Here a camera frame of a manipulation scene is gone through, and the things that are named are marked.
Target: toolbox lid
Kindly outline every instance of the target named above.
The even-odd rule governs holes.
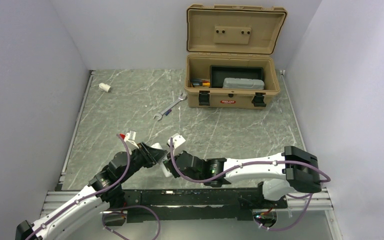
[[[288,12],[283,7],[193,4],[187,51],[270,55]]]

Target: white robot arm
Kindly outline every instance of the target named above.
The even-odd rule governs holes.
[[[265,201],[277,201],[293,191],[302,193],[321,191],[319,173],[314,171],[318,167],[317,158],[296,147],[285,147],[285,152],[267,157],[250,159],[222,157],[204,160],[185,151],[186,140],[179,134],[172,136],[172,152],[164,150],[159,143],[152,146],[147,146],[143,142],[136,143],[135,135],[133,131],[126,136],[122,135],[122,141],[130,153],[130,161],[126,152],[117,153],[114,159],[71,200],[32,224],[27,221],[20,223],[15,240],[66,239],[74,230],[100,212],[125,206],[127,202],[122,183],[142,167],[151,168],[157,163],[166,177],[184,177],[216,188],[243,180],[261,179],[263,181],[261,198]],[[302,165],[288,164],[296,161]]]

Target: marble surface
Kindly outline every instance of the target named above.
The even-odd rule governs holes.
[[[165,145],[170,136],[186,138],[186,150],[199,158],[248,159],[303,148],[294,115],[278,76],[280,94],[264,110],[190,108],[175,106],[161,121],[155,113],[184,90],[184,69],[97,70],[91,82],[68,160],[63,190],[80,190],[124,147],[117,133],[137,131],[136,141]],[[111,86],[106,93],[99,83]],[[228,188],[255,187],[261,180],[245,180]],[[143,168],[123,184],[124,189],[206,188],[182,178],[164,177],[158,165]]]

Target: open-end wrench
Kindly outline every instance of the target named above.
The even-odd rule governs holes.
[[[153,119],[157,120],[157,121],[160,121],[161,119],[163,119],[163,114],[165,114],[168,110],[172,109],[174,106],[176,106],[176,104],[180,103],[181,101],[183,100],[186,100],[188,98],[188,95],[186,95],[186,93],[182,92],[178,99],[174,100],[174,102],[170,103],[170,105],[168,105],[168,107],[166,107],[164,110],[156,113],[154,116],[153,116]]]

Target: red label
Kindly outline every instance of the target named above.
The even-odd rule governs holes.
[[[222,104],[235,104],[236,101],[234,101],[234,100],[221,100],[220,103],[222,103]]]

